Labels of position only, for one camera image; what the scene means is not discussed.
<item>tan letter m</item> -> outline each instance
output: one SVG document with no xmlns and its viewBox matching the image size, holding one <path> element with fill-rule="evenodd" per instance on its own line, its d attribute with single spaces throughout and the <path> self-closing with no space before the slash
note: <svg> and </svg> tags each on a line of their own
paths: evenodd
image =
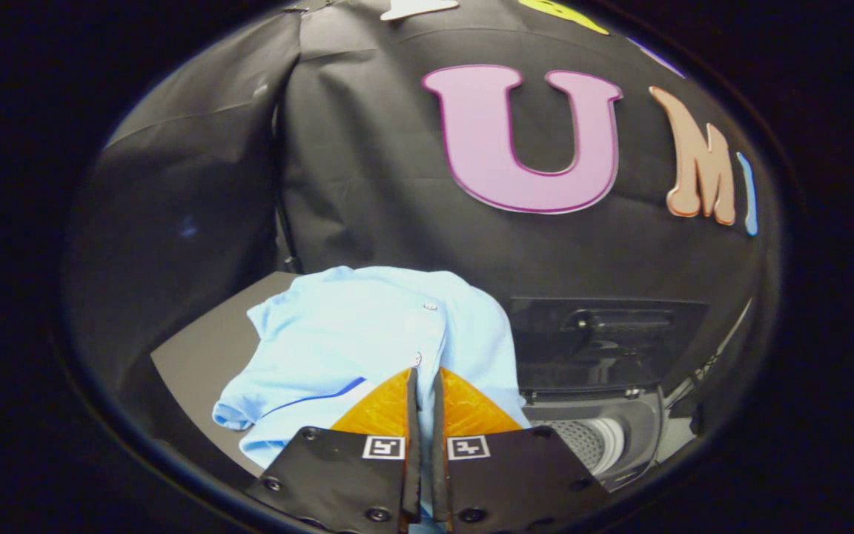
<svg viewBox="0 0 854 534">
<path fill-rule="evenodd" d="M 650 90 L 671 121 L 678 156 L 678 176 L 667 194 L 668 209 L 679 217 L 694 217 L 703 207 L 705 217 L 714 213 L 718 223 L 733 224 L 733 171 L 723 134 L 708 123 L 705 141 L 681 101 L 661 88 Z"/>
</svg>

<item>letter u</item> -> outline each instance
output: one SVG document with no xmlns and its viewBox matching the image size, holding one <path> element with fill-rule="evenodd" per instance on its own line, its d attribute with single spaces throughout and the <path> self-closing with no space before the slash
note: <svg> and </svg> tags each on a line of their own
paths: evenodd
<svg viewBox="0 0 854 534">
<path fill-rule="evenodd" d="M 450 169 L 465 192 L 501 209 L 559 214 L 584 209 L 611 190 L 618 171 L 614 101 L 621 89 L 601 78 L 553 70 L 546 81 L 569 95 L 575 156 L 566 170 L 519 162 L 512 144 L 509 89 L 523 82 L 500 65 L 435 70 L 423 84 L 440 97 Z"/>
</svg>

